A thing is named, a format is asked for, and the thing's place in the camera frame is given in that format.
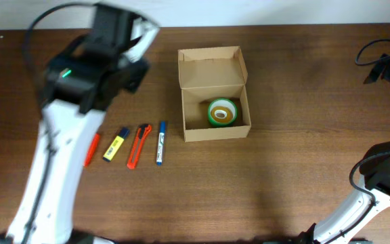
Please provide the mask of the small yellow tape roll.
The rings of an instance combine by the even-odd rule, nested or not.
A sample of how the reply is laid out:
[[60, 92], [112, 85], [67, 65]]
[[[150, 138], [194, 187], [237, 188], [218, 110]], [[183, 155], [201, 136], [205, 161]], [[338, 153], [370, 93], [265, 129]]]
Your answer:
[[216, 106], [211, 112], [210, 116], [216, 123], [230, 123], [234, 118], [232, 111], [224, 106]]

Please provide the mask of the brown cardboard box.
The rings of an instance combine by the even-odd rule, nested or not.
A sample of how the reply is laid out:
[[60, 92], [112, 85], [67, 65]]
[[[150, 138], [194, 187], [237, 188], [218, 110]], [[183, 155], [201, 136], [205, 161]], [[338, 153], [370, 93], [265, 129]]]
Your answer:
[[[248, 136], [248, 71], [240, 47], [180, 49], [178, 77], [186, 142]], [[209, 122], [209, 104], [218, 98], [227, 98], [237, 106], [238, 115], [231, 125], [213, 127]]]

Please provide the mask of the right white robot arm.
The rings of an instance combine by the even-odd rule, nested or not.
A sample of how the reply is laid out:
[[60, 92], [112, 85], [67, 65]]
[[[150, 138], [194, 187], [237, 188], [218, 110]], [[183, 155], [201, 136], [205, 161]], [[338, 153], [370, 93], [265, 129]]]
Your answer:
[[349, 173], [353, 190], [326, 219], [290, 243], [367, 243], [356, 234], [390, 207], [390, 141], [375, 144]]

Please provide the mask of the green tape roll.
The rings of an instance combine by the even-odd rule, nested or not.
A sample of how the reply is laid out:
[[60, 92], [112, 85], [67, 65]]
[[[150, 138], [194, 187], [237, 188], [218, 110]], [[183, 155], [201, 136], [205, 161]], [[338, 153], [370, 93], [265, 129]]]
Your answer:
[[213, 127], [231, 125], [237, 118], [237, 106], [227, 98], [218, 98], [209, 104], [208, 119]]

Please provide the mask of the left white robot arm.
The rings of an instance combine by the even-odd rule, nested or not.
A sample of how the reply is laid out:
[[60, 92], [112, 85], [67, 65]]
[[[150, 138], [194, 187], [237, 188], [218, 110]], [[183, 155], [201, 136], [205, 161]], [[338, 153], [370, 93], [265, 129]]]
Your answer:
[[69, 43], [39, 72], [22, 43], [41, 118], [35, 155], [15, 218], [0, 243], [105, 243], [75, 230], [72, 212], [84, 162], [106, 111], [120, 90], [136, 92], [149, 64], [145, 52], [160, 30], [151, 17], [109, 3], [94, 4], [89, 33]]

